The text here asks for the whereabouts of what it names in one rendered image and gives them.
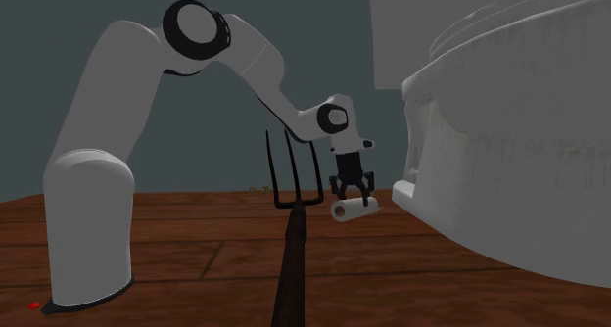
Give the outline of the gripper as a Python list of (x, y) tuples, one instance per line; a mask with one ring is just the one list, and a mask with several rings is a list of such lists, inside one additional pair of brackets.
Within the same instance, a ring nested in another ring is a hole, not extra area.
[(336, 165), (337, 176), (331, 175), (329, 177), (331, 193), (338, 199), (344, 199), (347, 185), (356, 184), (361, 193), (363, 205), (368, 207), (370, 194), (375, 190), (375, 178), (373, 171), (363, 173), (360, 153), (350, 152), (337, 155)]

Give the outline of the white toilet paper roll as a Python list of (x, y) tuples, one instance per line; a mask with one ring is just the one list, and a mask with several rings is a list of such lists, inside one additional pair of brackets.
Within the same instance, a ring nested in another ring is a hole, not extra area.
[(347, 222), (360, 217), (377, 213), (381, 207), (374, 197), (367, 198), (367, 204), (362, 198), (338, 200), (331, 205), (331, 215), (337, 222)]

